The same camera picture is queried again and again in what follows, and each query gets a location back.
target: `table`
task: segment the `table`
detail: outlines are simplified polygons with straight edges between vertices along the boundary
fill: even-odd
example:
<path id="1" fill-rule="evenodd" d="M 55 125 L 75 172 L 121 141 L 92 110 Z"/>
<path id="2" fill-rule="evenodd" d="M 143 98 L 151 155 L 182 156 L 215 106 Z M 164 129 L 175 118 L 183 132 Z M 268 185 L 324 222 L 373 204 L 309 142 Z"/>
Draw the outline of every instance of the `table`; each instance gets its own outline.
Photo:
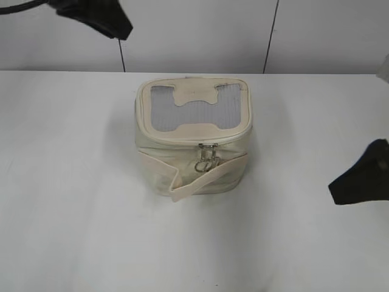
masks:
<path id="1" fill-rule="evenodd" d="M 247 172 L 174 204 L 139 173 L 133 106 L 182 76 L 0 72 L 0 291 L 388 291 L 389 204 L 327 185 L 389 137 L 389 85 L 230 75 L 252 92 Z"/>

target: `mesh window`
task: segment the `mesh window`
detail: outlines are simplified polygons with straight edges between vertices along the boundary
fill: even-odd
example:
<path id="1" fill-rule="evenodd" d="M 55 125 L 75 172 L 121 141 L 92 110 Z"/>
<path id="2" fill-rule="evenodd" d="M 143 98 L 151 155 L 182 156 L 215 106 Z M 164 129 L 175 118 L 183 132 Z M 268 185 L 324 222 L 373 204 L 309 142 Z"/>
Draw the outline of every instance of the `mesh window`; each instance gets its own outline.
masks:
<path id="1" fill-rule="evenodd" d="M 212 123 L 219 129 L 231 129 L 241 122 L 241 89 L 239 84 L 220 85 L 218 102 L 203 100 L 174 104 L 173 87 L 151 87 L 151 125 L 157 131 L 174 131 L 185 123 Z"/>

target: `bag strap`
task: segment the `bag strap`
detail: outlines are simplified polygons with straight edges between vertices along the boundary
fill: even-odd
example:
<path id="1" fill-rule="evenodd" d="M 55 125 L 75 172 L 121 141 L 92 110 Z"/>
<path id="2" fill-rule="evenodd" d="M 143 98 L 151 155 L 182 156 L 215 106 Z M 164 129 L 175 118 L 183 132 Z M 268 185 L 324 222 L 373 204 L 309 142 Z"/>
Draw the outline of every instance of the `bag strap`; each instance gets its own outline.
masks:
<path id="1" fill-rule="evenodd" d="M 223 175 L 232 172 L 234 169 L 238 169 L 239 167 L 245 166 L 245 164 L 247 163 L 247 159 L 248 159 L 247 154 L 234 158 L 230 161 L 222 163 L 221 165 L 211 169 L 209 172 L 206 172 L 205 174 L 203 174 L 202 176 L 200 176 L 198 179 L 194 180 L 190 184 L 187 184 L 186 186 L 182 186 L 182 187 L 177 187 L 174 189 L 172 187 L 175 185 L 176 178 L 178 177 L 177 176 L 178 173 L 177 173 L 169 188 L 169 193 L 173 202 L 177 202 L 183 198 L 191 196 L 202 187 L 212 183 L 213 181 L 216 181 L 217 179 L 221 178 Z"/>
<path id="2" fill-rule="evenodd" d="M 231 159 L 211 169 L 209 172 L 204 173 L 190 184 L 183 186 L 179 170 L 176 167 L 173 167 L 172 165 L 145 153 L 139 152 L 139 154 L 145 167 L 154 172 L 160 173 L 161 175 L 167 175 L 170 177 L 173 176 L 173 180 L 170 183 L 167 193 L 171 196 L 173 202 L 177 202 L 183 198 L 191 196 L 202 187 L 216 181 L 223 175 L 245 166 L 248 160 L 247 154 Z"/>

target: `metal clasp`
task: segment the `metal clasp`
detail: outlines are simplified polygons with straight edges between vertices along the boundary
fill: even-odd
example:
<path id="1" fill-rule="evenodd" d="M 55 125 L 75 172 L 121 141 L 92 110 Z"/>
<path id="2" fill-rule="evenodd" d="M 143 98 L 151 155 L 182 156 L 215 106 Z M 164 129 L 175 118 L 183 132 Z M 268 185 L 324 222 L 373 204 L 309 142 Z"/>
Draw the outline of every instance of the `metal clasp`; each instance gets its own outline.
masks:
<path id="1" fill-rule="evenodd" d="M 217 144 L 199 144 L 199 148 L 201 149 L 200 161 L 198 161 L 194 166 L 194 169 L 197 172 L 209 172 L 212 168 L 219 165 L 220 157 L 216 156 L 217 147 Z"/>

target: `cream bag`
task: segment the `cream bag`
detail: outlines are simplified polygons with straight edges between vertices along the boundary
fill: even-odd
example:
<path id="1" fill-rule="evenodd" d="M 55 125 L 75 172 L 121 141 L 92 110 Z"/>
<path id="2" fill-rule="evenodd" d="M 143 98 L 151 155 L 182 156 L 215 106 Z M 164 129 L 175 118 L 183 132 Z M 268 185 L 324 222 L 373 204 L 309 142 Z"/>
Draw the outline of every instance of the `cream bag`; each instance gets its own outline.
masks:
<path id="1" fill-rule="evenodd" d="M 136 98 L 136 145 L 145 176 L 173 201 L 234 188 L 247 164 L 252 107 L 233 78 L 148 82 Z"/>

